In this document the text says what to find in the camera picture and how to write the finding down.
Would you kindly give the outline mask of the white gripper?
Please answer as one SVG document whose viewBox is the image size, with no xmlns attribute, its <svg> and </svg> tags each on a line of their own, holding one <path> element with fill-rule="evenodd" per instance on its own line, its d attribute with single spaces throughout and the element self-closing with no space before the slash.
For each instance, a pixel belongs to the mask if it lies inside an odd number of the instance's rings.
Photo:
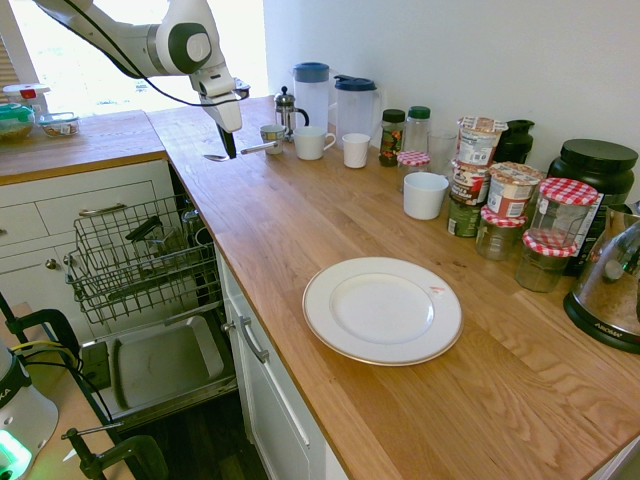
<svg viewBox="0 0 640 480">
<path fill-rule="evenodd" d="M 199 69 L 191 75 L 193 89 L 199 94 L 204 109 L 217 123 L 220 139 L 228 159 L 237 156 L 233 132 L 242 127 L 239 101 L 233 90 L 235 80 L 222 64 Z"/>
</svg>

